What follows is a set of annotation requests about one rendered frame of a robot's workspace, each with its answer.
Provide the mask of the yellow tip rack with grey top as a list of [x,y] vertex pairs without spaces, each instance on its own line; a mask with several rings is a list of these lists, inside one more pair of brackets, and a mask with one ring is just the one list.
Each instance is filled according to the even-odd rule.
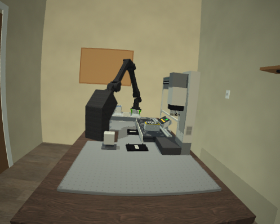
[[160,124],[158,122],[145,122],[144,129],[148,131],[159,131]]

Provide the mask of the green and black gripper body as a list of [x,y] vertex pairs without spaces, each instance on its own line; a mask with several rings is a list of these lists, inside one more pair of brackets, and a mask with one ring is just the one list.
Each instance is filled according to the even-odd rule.
[[139,103],[134,103],[134,106],[131,109],[135,109],[135,110],[141,110],[139,107]]

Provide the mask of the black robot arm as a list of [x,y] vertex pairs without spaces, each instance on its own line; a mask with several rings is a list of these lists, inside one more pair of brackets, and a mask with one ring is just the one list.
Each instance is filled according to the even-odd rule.
[[130,75],[130,79],[131,79],[131,84],[132,84],[132,88],[133,88],[133,98],[134,99],[134,103],[139,103],[141,102],[141,97],[140,97],[140,91],[137,87],[137,83],[136,83],[136,78],[135,78],[135,73],[134,70],[136,70],[136,66],[135,64],[131,61],[131,59],[123,59],[123,64],[117,74],[117,76],[115,77],[115,79],[108,83],[107,85],[107,89],[108,91],[113,91],[113,92],[119,92],[121,90],[121,80],[126,72],[126,70],[128,70],[129,75]]

